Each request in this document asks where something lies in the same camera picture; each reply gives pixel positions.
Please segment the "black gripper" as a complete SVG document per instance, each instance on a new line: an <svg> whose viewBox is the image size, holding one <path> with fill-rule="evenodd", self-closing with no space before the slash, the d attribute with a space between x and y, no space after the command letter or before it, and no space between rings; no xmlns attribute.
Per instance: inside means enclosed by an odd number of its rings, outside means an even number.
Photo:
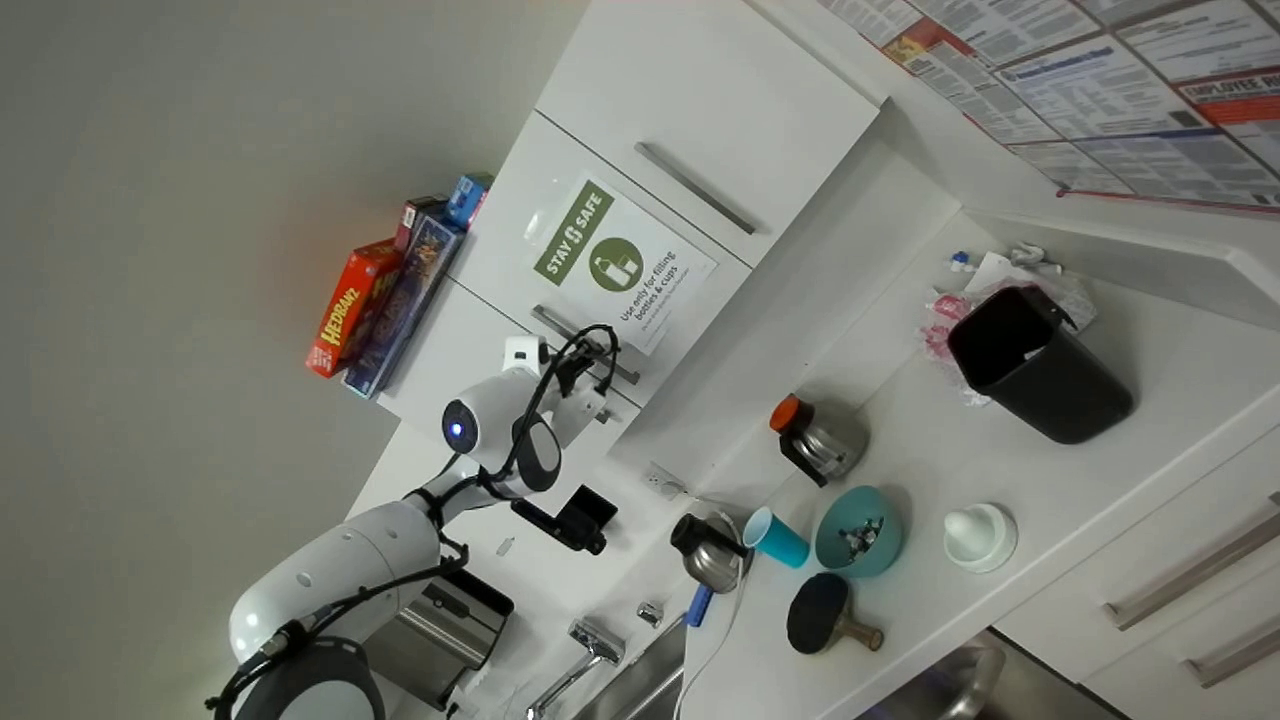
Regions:
<svg viewBox="0 0 1280 720"><path fill-rule="evenodd" d="M581 483L558 514L532 498L515 498L513 510L563 547L601 556L608 547L604 528L614 522L618 503Z"/></svg>

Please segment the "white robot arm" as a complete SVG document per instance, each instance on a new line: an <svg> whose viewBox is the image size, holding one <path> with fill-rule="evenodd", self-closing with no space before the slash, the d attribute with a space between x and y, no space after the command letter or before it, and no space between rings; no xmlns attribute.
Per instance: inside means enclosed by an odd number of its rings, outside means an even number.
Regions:
<svg viewBox="0 0 1280 720"><path fill-rule="evenodd" d="M436 576L466 566L450 534L466 510L527 503L560 478L563 449L604 413L621 366L614 324L560 346L507 342L496 376L440 413L444 467L276 558L229 612L236 672L203 699L212 720L385 720L365 644Z"/></svg>

